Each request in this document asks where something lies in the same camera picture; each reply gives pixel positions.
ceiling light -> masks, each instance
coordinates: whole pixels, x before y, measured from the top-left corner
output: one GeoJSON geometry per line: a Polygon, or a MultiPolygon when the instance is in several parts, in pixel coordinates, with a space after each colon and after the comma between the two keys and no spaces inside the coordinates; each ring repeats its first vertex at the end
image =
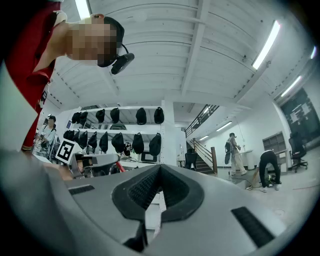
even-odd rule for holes
{"type": "Polygon", "coordinates": [[[219,128],[218,130],[216,130],[216,132],[219,132],[220,130],[222,130],[223,128],[227,127],[228,125],[231,125],[232,122],[228,122],[227,124],[225,124],[224,126],[222,126],[221,128],[219,128]]]}
{"type": "Polygon", "coordinates": [[[292,87],[294,87],[301,80],[301,78],[302,76],[299,75],[298,78],[290,85],[290,87],[286,89],[284,93],[281,94],[281,97],[285,96],[287,92],[289,92],[292,89],[292,87]]]}
{"type": "Polygon", "coordinates": [[[90,17],[86,0],[75,0],[76,8],[80,16],[80,20],[90,17]]]}
{"type": "Polygon", "coordinates": [[[271,46],[274,44],[279,30],[280,30],[280,24],[278,23],[278,21],[275,20],[274,23],[273,23],[273,27],[272,27],[271,33],[270,33],[267,41],[265,42],[265,45],[262,48],[262,51],[260,52],[258,58],[256,58],[256,60],[252,64],[252,66],[256,70],[260,67],[261,63],[264,61],[264,59],[267,56],[269,50],[271,49],[271,46]]]}
{"type": "Polygon", "coordinates": [[[204,139],[207,138],[207,137],[209,137],[209,136],[204,136],[203,138],[199,139],[199,141],[202,141],[202,140],[204,140],[204,139]]]}
{"type": "Polygon", "coordinates": [[[313,51],[312,51],[311,56],[310,56],[310,59],[313,59],[315,57],[316,52],[317,52],[317,47],[314,46],[313,47],[313,51]]]}

black pants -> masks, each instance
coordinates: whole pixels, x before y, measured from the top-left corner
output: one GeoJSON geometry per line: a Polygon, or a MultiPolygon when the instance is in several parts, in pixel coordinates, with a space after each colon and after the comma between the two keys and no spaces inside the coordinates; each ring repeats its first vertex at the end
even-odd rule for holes
{"type": "Polygon", "coordinates": [[[260,180],[262,187],[266,187],[266,180],[265,180],[265,171],[266,171],[266,166],[267,164],[270,163],[272,164],[274,171],[275,171],[275,183],[279,184],[280,183],[280,170],[278,167],[278,160],[277,156],[273,151],[268,151],[265,152],[261,155],[260,158],[260,164],[259,164],[259,175],[260,175],[260,180]]]}

white ceiling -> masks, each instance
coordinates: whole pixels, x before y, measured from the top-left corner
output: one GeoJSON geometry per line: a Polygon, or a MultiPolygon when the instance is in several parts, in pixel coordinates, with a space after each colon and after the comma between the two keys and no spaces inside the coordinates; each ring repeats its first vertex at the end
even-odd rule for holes
{"type": "MultiPolygon", "coordinates": [[[[274,98],[306,65],[313,44],[302,26],[277,1],[257,0],[89,0],[93,13],[118,20],[123,44],[134,61],[117,75],[59,57],[49,99],[61,109],[118,102],[174,102],[176,122],[190,122],[204,104],[243,110],[263,92],[274,98]],[[136,16],[146,14],[146,21],[136,16]],[[271,31],[279,35],[265,62],[252,67],[271,31]],[[185,111],[196,103],[192,113],[185,111]]],[[[78,21],[75,0],[61,6],[78,21]]]]}

person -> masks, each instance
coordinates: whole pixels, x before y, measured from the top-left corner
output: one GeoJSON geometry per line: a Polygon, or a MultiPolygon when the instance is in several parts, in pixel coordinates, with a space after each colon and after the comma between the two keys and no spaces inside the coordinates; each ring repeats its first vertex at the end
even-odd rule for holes
{"type": "Polygon", "coordinates": [[[36,136],[33,152],[41,157],[48,158],[51,145],[56,136],[55,129],[56,117],[51,115],[48,119],[48,125],[44,124],[36,136]]]}
{"type": "Polygon", "coordinates": [[[68,23],[60,11],[63,0],[47,0],[17,36],[5,56],[6,70],[30,106],[38,113],[22,145],[32,149],[39,114],[48,95],[55,60],[67,56],[77,61],[96,61],[99,67],[112,64],[124,37],[124,28],[103,14],[68,23]]]}
{"type": "Polygon", "coordinates": [[[232,132],[229,134],[229,139],[227,140],[227,143],[230,143],[232,145],[231,149],[231,175],[236,174],[237,166],[240,168],[241,175],[245,175],[247,173],[247,170],[244,167],[244,164],[242,163],[242,159],[239,153],[239,150],[241,150],[241,147],[236,143],[236,136],[232,132]]]}
{"type": "Polygon", "coordinates": [[[276,153],[273,152],[272,150],[266,150],[261,154],[261,156],[259,158],[259,162],[256,165],[255,174],[253,176],[253,181],[254,181],[256,178],[256,175],[259,173],[260,182],[262,185],[262,187],[260,188],[260,191],[262,191],[264,193],[267,192],[265,171],[266,171],[266,168],[269,168],[271,166],[273,166],[274,172],[275,172],[275,190],[279,190],[281,188],[281,183],[280,183],[281,171],[278,166],[277,156],[276,156],[276,153]]]}

staircase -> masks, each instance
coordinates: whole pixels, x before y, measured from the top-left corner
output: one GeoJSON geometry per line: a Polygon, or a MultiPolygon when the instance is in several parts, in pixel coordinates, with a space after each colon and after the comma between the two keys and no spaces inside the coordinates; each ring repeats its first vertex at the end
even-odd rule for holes
{"type": "MultiPolygon", "coordinates": [[[[192,149],[189,143],[186,144],[186,149],[192,149]]],[[[214,171],[206,164],[206,162],[198,155],[196,162],[196,171],[202,174],[213,174],[214,171]]]]}

